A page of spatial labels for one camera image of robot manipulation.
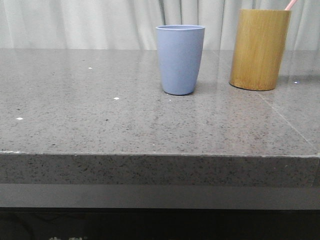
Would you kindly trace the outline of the blue plastic cup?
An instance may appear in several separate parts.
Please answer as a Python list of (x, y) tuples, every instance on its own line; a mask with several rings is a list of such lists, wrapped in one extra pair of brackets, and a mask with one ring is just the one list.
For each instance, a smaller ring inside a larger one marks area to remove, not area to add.
[(155, 29), (163, 91), (178, 96), (192, 93), (201, 65), (205, 27), (160, 25)]

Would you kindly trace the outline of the pink chopstick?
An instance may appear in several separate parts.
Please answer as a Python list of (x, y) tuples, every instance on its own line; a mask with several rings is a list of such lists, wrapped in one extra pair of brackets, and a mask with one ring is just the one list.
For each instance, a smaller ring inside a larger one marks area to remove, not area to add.
[(291, 8), (295, 5), (295, 3), (297, 2), (298, 0), (290, 0), (290, 2), (287, 4), (287, 6), (285, 7), (285, 11), (290, 11)]

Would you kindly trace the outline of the bamboo cylindrical holder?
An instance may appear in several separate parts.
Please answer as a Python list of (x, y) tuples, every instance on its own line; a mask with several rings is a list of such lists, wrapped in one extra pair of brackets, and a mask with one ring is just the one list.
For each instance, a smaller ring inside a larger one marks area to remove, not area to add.
[(276, 87), (290, 17), (289, 10), (239, 11), (230, 85), (252, 91)]

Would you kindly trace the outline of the grey pleated curtain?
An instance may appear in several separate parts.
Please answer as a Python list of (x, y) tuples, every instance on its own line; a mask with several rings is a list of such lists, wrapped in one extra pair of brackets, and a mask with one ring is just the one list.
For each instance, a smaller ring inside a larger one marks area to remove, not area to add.
[(241, 9), (287, 5), (286, 0), (3, 0), (0, 46), (154, 50), (157, 26), (201, 25), (205, 50), (232, 50)]

